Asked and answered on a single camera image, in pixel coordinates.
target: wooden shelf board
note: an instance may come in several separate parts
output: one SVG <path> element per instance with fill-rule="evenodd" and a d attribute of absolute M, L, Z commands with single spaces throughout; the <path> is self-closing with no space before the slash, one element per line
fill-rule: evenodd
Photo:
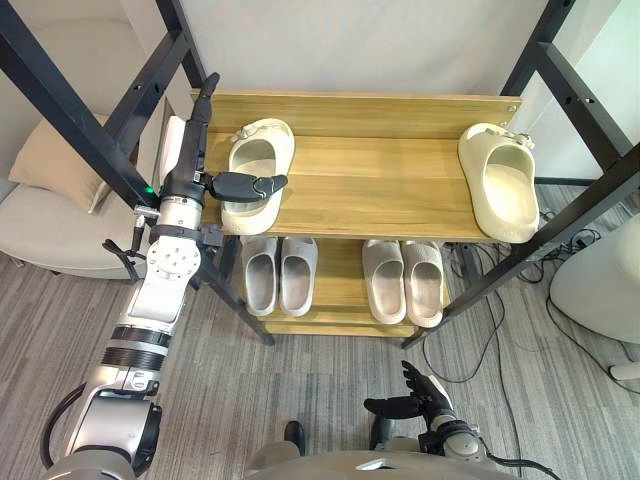
<path fill-rule="evenodd" d="M 389 93 L 217 91 L 210 128 L 235 132 L 279 118 L 296 136 L 448 138 L 475 123 L 508 122 L 518 97 Z"/>
<path fill-rule="evenodd" d="M 276 310 L 266 317 L 258 317 L 258 320 L 265 323 L 273 324 L 303 324 L 303 325 L 324 325 L 324 326 L 352 326 L 352 327 L 371 327 L 385 329 L 392 326 L 414 328 L 409 318 L 405 318 L 402 322 L 395 325 L 384 325 L 378 322 L 371 313 L 367 311 L 349 311 L 339 308 L 327 307 L 311 307 L 311 310 L 302 317 L 291 317 L 280 310 Z"/>
<path fill-rule="evenodd" d="M 358 337 L 409 337 L 414 329 L 404 325 L 392 325 L 380 328 L 371 326 L 331 326 L 331 325 L 306 325 L 295 323 L 266 322 L 265 328 L 269 333 L 283 335 L 341 335 Z"/>
<path fill-rule="evenodd" d="M 313 294 L 314 307 L 322 310 L 369 313 L 362 271 L 360 240 L 318 239 L 318 267 Z M 444 304 L 449 304 L 445 285 Z"/>
<path fill-rule="evenodd" d="M 416 327 L 408 317 L 396 325 L 383 325 L 371 315 L 363 280 L 362 243 L 360 240 L 319 239 L 311 310 L 297 318 L 280 310 L 259 317 L 267 330 L 300 335 L 412 335 Z M 444 304 L 449 304 L 446 288 Z"/>
<path fill-rule="evenodd" d="M 209 132 L 206 169 L 228 169 L 229 133 Z M 205 222 L 221 223 L 208 199 Z M 442 139 L 296 137 L 271 235 L 490 241 L 478 227 L 457 156 Z"/>

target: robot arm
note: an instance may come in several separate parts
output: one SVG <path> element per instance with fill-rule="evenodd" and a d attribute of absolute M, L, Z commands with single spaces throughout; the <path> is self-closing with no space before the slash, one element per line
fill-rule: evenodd
<path fill-rule="evenodd" d="M 199 247 L 205 192 L 221 200 L 249 202 L 265 198 L 286 184 L 284 176 L 258 179 L 223 173 L 212 177 L 203 171 L 210 97 L 218 79 L 214 73 L 204 82 L 184 128 L 167 133 L 174 147 L 163 148 L 161 155 L 165 178 L 160 207 L 136 207 L 132 249 L 120 251 L 128 256 L 135 254 L 144 224 L 154 224 L 146 278 L 133 286 L 102 360 L 84 387 L 77 421 L 66 439 L 65 456 L 51 466 L 44 480 L 132 480 L 149 467 L 162 417 L 162 409 L 151 399 L 161 384 L 160 370 L 169 353 L 187 285 L 203 261 Z M 181 144 L 179 151 L 176 142 Z"/>
<path fill-rule="evenodd" d="M 427 431 L 418 436 L 420 450 L 464 461 L 486 462 L 478 435 L 463 420 L 459 420 L 444 387 L 433 375 L 422 375 L 411 363 L 402 361 L 404 376 L 411 395 L 384 400 L 367 399 L 364 406 L 370 412 L 389 419 L 422 416 Z"/>

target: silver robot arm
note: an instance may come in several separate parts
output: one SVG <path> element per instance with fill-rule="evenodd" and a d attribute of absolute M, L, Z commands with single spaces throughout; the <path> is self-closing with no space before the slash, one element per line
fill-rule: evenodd
<path fill-rule="evenodd" d="M 163 199 L 156 225 L 197 229 L 201 206 L 184 197 Z M 131 480 L 155 453 L 162 409 L 151 401 L 161 383 L 189 279 L 201 256 L 195 240 L 161 235 L 149 248 L 147 276 L 131 292 L 102 361 L 90 373 L 65 458 L 44 479 L 76 478 L 79 472 Z"/>
<path fill-rule="evenodd" d="M 185 290 L 203 261 L 199 245 L 207 243 L 200 228 L 205 193 L 219 200 L 252 202 L 287 183 L 283 175 L 257 178 L 223 172 L 213 177 L 204 172 L 211 95 L 219 78 L 214 73 L 205 80 L 191 119 L 169 122 L 160 158 L 160 205 L 158 210 L 134 209 L 132 249 L 123 252 L 113 242 L 105 242 L 105 248 L 116 253 L 135 278 L 131 262 L 123 257 L 140 256 L 136 250 L 144 225 L 153 225 L 146 278 L 132 288 L 102 360 L 81 391 L 81 408 L 67 437 L 65 456 L 53 465 L 48 434 L 56 412 L 45 429 L 41 456 L 50 468 L 43 480 L 132 480 L 149 467 L 162 417 L 162 409 L 151 399 L 161 384 L 160 370 L 176 331 Z"/>

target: wall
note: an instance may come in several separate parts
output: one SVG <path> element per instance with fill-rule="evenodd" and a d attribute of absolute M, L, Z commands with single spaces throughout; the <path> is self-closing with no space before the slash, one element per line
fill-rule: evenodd
<path fill-rule="evenodd" d="M 640 141 L 640 2 L 578 2 L 555 40 L 558 49 L 633 144 Z M 511 128 L 536 142 L 536 175 L 595 179 L 599 165 L 536 75 Z"/>
<path fill-rule="evenodd" d="M 223 89 L 497 94 L 546 0 L 183 0 Z"/>

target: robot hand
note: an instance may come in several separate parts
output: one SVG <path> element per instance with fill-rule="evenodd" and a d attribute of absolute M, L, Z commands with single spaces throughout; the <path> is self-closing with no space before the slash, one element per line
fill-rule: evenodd
<path fill-rule="evenodd" d="M 433 376 L 422 375 L 416 367 L 402 361 L 403 374 L 411 395 L 387 399 L 367 398 L 364 407 L 375 415 L 389 419 L 404 419 L 423 416 L 427 425 L 441 415 L 455 417 L 453 405 L 447 392 Z"/>

